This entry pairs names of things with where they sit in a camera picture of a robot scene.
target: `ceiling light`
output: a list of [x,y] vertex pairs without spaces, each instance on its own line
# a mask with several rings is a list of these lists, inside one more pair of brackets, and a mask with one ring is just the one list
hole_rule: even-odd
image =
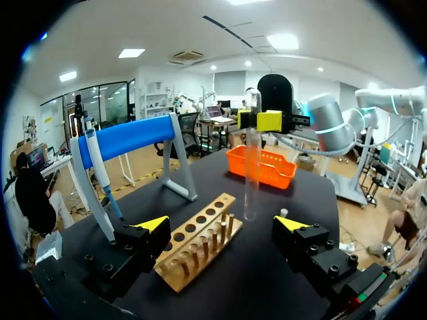
[[298,49],[298,39],[295,35],[282,33],[281,35],[269,35],[268,42],[276,49],[294,50]]
[[369,90],[377,90],[379,88],[380,88],[380,86],[378,84],[374,83],[374,82],[370,82],[369,85],[368,85],[368,89]]
[[75,78],[77,78],[77,72],[76,71],[68,72],[68,73],[65,73],[65,74],[59,76],[59,80],[61,80],[61,82],[68,81],[68,80],[75,79]]
[[119,55],[119,59],[122,58],[137,58],[139,57],[145,49],[123,49]]
[[228,0],[232,3],[232,5],[246,5],[248,3],[255,3],[255,2],[266,2],[271,0]]

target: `wooden peg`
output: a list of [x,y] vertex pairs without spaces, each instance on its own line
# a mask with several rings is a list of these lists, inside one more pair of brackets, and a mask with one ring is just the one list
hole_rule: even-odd
[[207,240],[206,240],[206,238],[203,239],[203,252],[205,254],[205,259],[207,260],[207,258],[209,257],[209,248],[207,246]]
[[197,247],[191,250],[191,255],[193,256],[194,269],[199,268],[199,257],[197,256]]
[[227,223],[221,222],[221,245],[223,245],[226,240],[226,229],[227,229]]
[[228,232],[227,232],[228,239],[232,236],[233,222],[234,222],[234,214],[232,213],[231,215],[229,215],[229,219],[228,219]]
[[216,233],[216,231],[214,231],[212,233],[212,252],[216,251],[217,248],[217,243],[218,243],[218,234]]
[[183,258],[181,258],[179,260],[179,263],[181,263],[182,270],[184,271],[184,277],[188,277],[189,276],[189,270],[188,270],[187,262],[185,262],[185,260]]

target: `plastic basket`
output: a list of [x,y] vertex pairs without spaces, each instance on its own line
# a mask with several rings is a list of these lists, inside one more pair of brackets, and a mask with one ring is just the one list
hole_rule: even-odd
[[[283,155],[274,152],[261,151],[261,177],[260,182],[279,189],[286,189],[295,177],[297,165],[287,162]],[[246,146],[240,145],[227,152],[228,167],[230,172],[246,176]]]

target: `monitor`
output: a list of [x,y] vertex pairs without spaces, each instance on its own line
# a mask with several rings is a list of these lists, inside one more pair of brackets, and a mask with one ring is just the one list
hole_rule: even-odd
[[45,163],[45,156],[43,154],[43,145],[35,148],[28,154],[28,166],[40,167]]
[[218,103],[221,103],[221,108],[231,108],[232,107],[232,102],[230,100],[218,101]]
[[221,109],[220,109],[219,105],[213,105],[211,107],[207,107],[207,112],[209,113],[209,116],[211,118],[222,116]]

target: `ceiling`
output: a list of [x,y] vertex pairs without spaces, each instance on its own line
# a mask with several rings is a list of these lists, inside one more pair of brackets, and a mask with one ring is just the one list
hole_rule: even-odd
[[[203,19],[225,25],[253,48]],[[276,51],[265,36],[293,33],[300,48]],[[122,49],[146,49],[118,59]],[[272,0],[233,6],[227,0],[91,0],[60,18],[24,72],[22,84],[38,96],[92,79],[126,75],[140,65],[166,65],[181,50],[202,52],[206,62],[184,67],[198,73],[290,69],[365,87],[421,85],[419,56],[363,0]],[[244,67],[250,59],[253,65]],[[65,83],[59,75],[76,70]]]

